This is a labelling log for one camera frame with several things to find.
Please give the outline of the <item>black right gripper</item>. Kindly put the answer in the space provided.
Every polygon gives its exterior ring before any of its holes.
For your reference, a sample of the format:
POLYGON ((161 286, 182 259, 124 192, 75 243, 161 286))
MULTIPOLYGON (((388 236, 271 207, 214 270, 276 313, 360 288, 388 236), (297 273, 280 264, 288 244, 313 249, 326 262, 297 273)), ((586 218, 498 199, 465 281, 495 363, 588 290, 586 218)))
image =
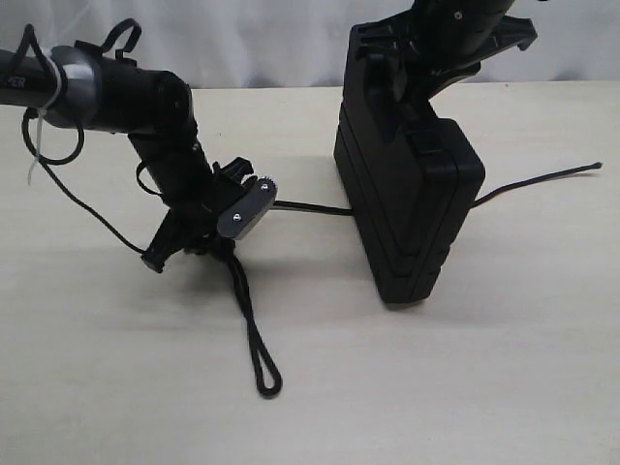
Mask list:
POLYGON ((407 65, 422 75, 429 102, 447 87, 477 75, 481 62, 513 47, 526 50, 537 30, 529 18, 508 15, 512 1, 416 1, 397 15, 359 26, 358 55, 366 57, 365 88, 375 99, 401 102, 407 65))

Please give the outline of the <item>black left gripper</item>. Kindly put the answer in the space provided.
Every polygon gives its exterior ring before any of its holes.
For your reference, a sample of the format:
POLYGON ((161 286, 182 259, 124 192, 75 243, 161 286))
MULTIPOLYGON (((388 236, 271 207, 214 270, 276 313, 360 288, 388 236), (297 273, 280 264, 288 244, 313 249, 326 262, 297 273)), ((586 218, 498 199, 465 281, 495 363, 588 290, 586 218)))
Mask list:
POLYGON ((255 181, 251 162, 237 157, 223 167, 203 162, 156 173, 163 183, 160 198, 169 210, 141 254, 144 264, 161 273, 167 259, 181 250, 226 260, 228 241, 216 233, 217 222, 249 193, 255 181))

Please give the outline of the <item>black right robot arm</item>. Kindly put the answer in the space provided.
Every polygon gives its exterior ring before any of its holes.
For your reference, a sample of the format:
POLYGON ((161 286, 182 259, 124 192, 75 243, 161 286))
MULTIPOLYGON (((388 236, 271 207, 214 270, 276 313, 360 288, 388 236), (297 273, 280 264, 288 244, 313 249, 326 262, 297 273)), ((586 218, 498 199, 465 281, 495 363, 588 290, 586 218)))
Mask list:
POLYGON ((415 1, 401 13, 353 27, 355 60, 386 59, 396 101, 430 100, 475 76, 481 62, 537 38, 533 21, 508 15, 512 1, 415 1))

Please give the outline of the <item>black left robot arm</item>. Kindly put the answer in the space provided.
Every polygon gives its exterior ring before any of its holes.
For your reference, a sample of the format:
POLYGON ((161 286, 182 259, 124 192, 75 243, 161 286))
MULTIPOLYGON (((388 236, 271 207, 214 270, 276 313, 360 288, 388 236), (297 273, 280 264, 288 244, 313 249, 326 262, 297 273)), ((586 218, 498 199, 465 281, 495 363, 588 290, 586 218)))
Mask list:
POLYGON ((180 77, 141 69, 122 54, 104 54, 102 47, 76 42, 45 55, 32 36, 17 50, 1 52, 1 103, 25 109, 22 138, 36 164, 51 172, 73 162, 88 131, 125 135, 139 156, 136 172, 150 174, 154 196, 168 208, 150 244, 139 252, 144 264, 162 272, 180 251, 234 262, 234 240, 219 226, 250 197, 257 183, 251 163, 243 158, 225 166, 208 163, 192 92, 180 77), (77 131, 69 155, 42 154, 29 134, 36 117, 77 131))

